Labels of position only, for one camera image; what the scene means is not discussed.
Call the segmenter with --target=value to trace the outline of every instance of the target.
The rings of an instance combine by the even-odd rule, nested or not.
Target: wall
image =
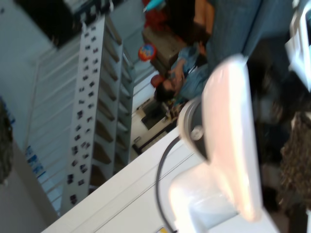
[[[0,186],[0,228],[3,233],[39,233],[47,228],[14,169],[9,186]]]
[[[8,186],[0,185],[0,232],[42,232],[58,219],[57,214],[16,143],[13,153]]]
[[[13,0],[1,0],[0,95],[16,118],[14,137],[24,146],[37,57],[53,48],[47,37]]]

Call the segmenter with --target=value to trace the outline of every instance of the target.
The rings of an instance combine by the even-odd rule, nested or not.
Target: person
[[[208,78],[205,43],[200,41],[183,48],[169,74],[171,78],[156,87],[157,101],[165,102],[174,97],[191,100],[201,95]]]

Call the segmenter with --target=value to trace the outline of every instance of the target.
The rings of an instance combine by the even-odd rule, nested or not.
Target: white wall
[[[1,0],[0,95],[16,118],[14,137],[23,147],[35,78],[35,60],[52,44],[13,0]]]
[[[9,186],[0,186],[0,231],[2,233],[39,233],[47,225],[25,185],[13,170]]]

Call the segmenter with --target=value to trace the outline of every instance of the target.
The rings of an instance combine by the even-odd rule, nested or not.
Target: dark fabric
[[[3,184],[12,170],[12,141],[10,121],[0,101],[0,184]]]
[[[207,64],[207,59],[206,59],[206,57],[205,57],[204,55],[202,55],[202,54],[199,54],[198,58],[197,58],[196,61],[195,61],[194,66],[191,67],[190,69],[188,69],[188,70],[184,73],[185,78],[187,78],[188,74],[194,72],[194,71],[197,70],[199,67],[201,67],[201,66],[203,66],[203,65],[205,65],[205,64]]]

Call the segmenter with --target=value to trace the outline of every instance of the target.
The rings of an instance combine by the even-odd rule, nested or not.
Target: blue shirt
[[[185,59],[186,63],[183,65],[183,71],[186,73],[195,66],[196,60],[199,56],[199,44],[195,43],[191,47],[183,48],[178,55],[177,61],[172,65],[172,69],[177,65],[180,59]],[[208,65],[204,64],[196,70],[189,73],[186,77],[186,82],[182,86],[177,98],[184,98],[191,100],[202,94],[205,84],[208,80]]]

